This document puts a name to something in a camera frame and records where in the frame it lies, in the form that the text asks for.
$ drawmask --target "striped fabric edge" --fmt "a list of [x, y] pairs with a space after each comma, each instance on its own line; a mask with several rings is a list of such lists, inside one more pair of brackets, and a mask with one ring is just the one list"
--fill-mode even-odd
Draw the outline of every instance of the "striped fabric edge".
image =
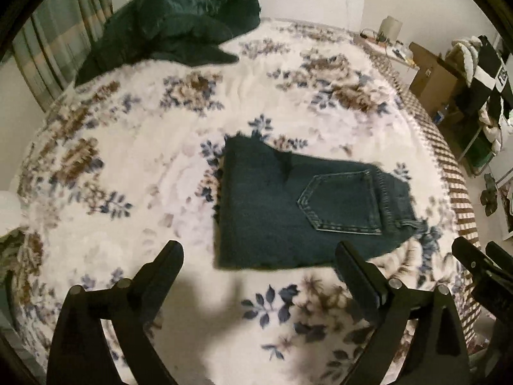
[[[393, 69], [391, 61], [384, 55], [375, 52], [364, 41], [355, 38], [355, 42], [364, 49], [369, 55], [373, 66], [384, 76], [384, 78], [397, 91], [398, 96], [403, 102], [404, 109], [418, 124], [425, 139], [429, 142], [439, 169], [441, 178], [447, 187], [451, 206], [456, 214], [456, 227], [458, 235], [464, 237], [470, 243], [473, 243], [478, 249], [481, 249], [479, 235], [475, 223], [475, 214], [468, 190], [463, 176], [454, 155], [452, 154], [447, 142], [440, 134], [438, 128], [424, 110], [418, 99], [412, 92], [402, 84], [399, 74]], [[460, 309], [460, 319], [463, 328], [463, 334], [467, 347], [471, 347], [475, 337], [474, 323], [481, 313], [481, 306], [477, 303], [470, 292], [474, 287], [472, 276], [467, 270], [463, 275], [463, 308]]]

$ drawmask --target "screw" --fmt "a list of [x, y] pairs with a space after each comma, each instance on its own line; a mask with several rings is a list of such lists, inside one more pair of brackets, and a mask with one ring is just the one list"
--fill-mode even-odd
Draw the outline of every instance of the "screw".
[[403, 283], [396, 278], [392, 278], [388, 281], [388, 285], [390, 285], [393, 289], [399, 289], [403, 286]]
[[128, 288], [130, 286], [130, 284], [132, 284], [132, 280], [131, 279], [128, 279], [128, 278], [123, 278], [123, 279], [120, 279], [117, 283], [116, 283], [116, 286], [118, 288]]
[[80, 294], [82, 292], [82, 287], [80, 285], [73, 285], [70, 290], [69, 290], [69, 293], [71, 295], [76, 295], [76, 294]]
[[447, 288], [445, 285], [439, 285], [438, 291], [440, 291], [443, 295], [449, 294], [449, 288]]

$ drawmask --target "floral bedspread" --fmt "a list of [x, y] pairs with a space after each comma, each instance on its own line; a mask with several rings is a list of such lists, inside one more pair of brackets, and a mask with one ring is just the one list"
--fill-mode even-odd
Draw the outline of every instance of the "floral bedspread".
[[72, 285], [109, 288], [175, 239], [185, 263], [148, 334], [178, 383], [341, 382], [373, 329], [333, 269], [215, 267], [224, 140], [237, 133], [409, 182], [423, 228], [373, 262], [408, 287], [445, 284], [463, 306], [455, 215], [433, 150], [352, 37], [264, 21], [223, 47], [240, 61], [147, 61], [99, 77], [65, 93], [38, 132], [21, 170], [30, 229], [13, 294], [22, 340], [43, 366]]

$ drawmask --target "striped curtain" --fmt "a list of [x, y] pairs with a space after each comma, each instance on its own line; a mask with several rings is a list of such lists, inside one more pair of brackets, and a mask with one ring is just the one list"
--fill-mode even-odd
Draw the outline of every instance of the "striped curtain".
[[12, 52], [43, 111], [73, 81], [110, 14], [107, 0], [44, 0], [15, 37]]

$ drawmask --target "cardboard box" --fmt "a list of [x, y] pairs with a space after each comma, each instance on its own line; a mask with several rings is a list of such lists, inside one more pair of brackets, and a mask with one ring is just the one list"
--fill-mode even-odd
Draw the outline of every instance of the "cardboard box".
[[450, 104], [465, 81], [443, 59], [416, 43], [410, 45], [414, 61], [420, 68], [410, 85], [410, 91], [419, 99], [427, 113], [434, 117], [437, 111]]

